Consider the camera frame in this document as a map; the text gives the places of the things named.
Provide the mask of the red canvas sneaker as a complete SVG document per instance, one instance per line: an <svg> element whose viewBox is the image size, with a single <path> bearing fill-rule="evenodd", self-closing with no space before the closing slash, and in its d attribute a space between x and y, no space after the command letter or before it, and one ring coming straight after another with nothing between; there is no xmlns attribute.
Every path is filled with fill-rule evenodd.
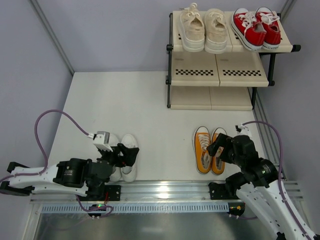
<svg viewBox="0 0 320 240"><path fill-rule="evenodd" d="M257 52L262 49L267 32L252 12L246 8L238 8L234 11L230 24L247 50Z"/></svg>
<svg viewBox="0 0 320 240"><path fill-rule="evenodd" d="M275 50L281 42L281 30L278 21L280 17L268 7L259 7L255 17L262 23L266 35L262 47L267 50Z"/></svg>

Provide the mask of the beige lace sneaker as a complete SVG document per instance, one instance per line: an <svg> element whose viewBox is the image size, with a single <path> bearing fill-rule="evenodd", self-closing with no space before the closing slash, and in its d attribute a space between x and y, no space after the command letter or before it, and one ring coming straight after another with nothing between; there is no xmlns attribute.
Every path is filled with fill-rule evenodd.
<svg viewBox="0 0 320 240"><path fill-rule="evenodd" d="M198 4L193 2L181 10L177 21L182 47L185 51L197 53L205 47L205 24L198 10Z"/></svg>
<svg viewBox="0 0 320 240"><path fill-rule="evenodd" d="M204 15L204 49L211 54L222 54L227 48L228 27L224 12L217 8L209 9Z"/></svg>

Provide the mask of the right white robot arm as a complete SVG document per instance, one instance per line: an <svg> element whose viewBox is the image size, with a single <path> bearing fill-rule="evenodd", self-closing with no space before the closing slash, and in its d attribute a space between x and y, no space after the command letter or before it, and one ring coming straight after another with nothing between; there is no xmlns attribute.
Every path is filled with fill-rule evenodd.
<svg viewBox="0 0 320 240"><path fill-rule="evenodd" d="M223 196L239 198L277 240L320 238L298 213L274 164L259 157L249 136L220 133L207 150L212 157L240 168L225 184L211 184L215 194L222 189Z"/></svg>

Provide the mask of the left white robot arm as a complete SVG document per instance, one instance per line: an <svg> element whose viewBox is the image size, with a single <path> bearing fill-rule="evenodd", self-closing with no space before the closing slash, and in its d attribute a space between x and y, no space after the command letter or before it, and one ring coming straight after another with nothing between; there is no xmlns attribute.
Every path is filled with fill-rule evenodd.
<svg viewBox="0 0 320 240"><path fill-rule="evenodd" d="M99 201L106 194L106 184L111 181L113 169L131 167L140 149L118 143L110 150L99 150L101 157L92 159L71 158L43 168L29 168L11 162L9 176L1 180L0 192L12 196L30 194L72 194L85 200Z"/></svg>

